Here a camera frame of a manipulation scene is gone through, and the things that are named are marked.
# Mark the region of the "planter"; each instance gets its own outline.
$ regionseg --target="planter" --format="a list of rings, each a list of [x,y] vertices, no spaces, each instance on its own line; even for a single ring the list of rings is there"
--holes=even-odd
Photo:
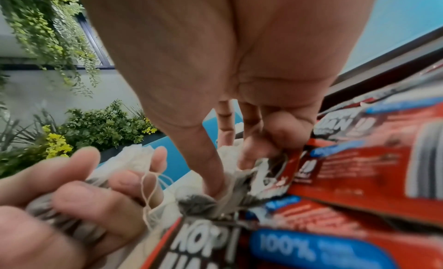
[[[149,144],[153,141],[156,141],[158,139],[161,139],[163,137],[166,137],[166,135],[163,132],[157,131],[154,134],[144,136],[141,144],[147,145],[147,144]],[[127,144],[127,145],[119,145],[116,148],[111,148],[111,149],[101,151],[100,152],[100,163],[103,163],[103,162],[107,161],[109,158],[116,156],[117,154],[119,154],[123,150],[124,147],[130,146],[130,145],[132,145],[132,143]]]

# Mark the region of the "hand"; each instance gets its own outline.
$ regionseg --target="hand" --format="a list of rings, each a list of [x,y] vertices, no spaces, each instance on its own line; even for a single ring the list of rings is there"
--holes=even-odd
[[[139,175],[117,172],[109,180],[113,190],[80,182],[97,167],[99,159],[96,149],[85,148],[71,158],[44,160],[0,180],[0,268],[81,269],[143,233],[142,207],[129,198],[141,198]],[[151,170],[162,173],[165,168],[166,150],[158,148]],[[154,175],[150,175],[144,187],[148,194],[155,188]],[[105,228],[108,232],[103,240],[85,249],[23,211],[28,202],[52,191],[54,209]]]
[[[234,139],[230,99],[245,123],[239,167],[309,138],[329,85],[363,30],[373,0],[83,0],[145,114],[209,195],[222,164],[202,127],[217,112],[219,146]]]

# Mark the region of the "blue label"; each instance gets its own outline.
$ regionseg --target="blue label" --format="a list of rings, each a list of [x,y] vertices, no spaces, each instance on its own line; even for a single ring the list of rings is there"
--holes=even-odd
[[[260,229],[251,253],[259,259],[306,269],[397,269],[390,256],[369,243],[331,236]]]
[[[364,140],[355,140],[344,142],[341,144],[335,144],[331,146],[326,146],[323,148],[313,149],[310,153],[311,157],[326,157],[335,153],[342,152],[347,149],[353,149],[362,146],[365,144]]]
[[[416,101],[402,101],[388,104],[377,104],[373,107],[367,108],[367,114],[382,114],[395,112],[400,110],[412,109],[412,108],[426,108],[438,103],[443,102],[443,97],[426,98]]]
[[[269,212],[275,212],[276,210],[286,207],[288,205],[300,202],[300,197],[289,195],[281,199],[272,200],[267,202],[264,206]]]

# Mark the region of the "stack of packets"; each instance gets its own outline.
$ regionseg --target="stack of packets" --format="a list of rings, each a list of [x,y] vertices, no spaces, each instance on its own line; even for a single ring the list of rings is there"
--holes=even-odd
[[[432,69],[321,113],[302,153],[251,179],[285,195],[184,214],[142,269],[443,269],[443,68]]]

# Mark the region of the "hanging vine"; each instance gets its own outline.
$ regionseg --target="hanging vine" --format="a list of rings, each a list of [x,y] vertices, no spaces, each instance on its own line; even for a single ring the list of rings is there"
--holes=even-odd
[[[76,64],[83,64],[92,87],[99,83],[97,59],[74,16],[78,0],[0,0],[1,10],[18,42],[43,65],[51,65],[76,93],[91,96]]]

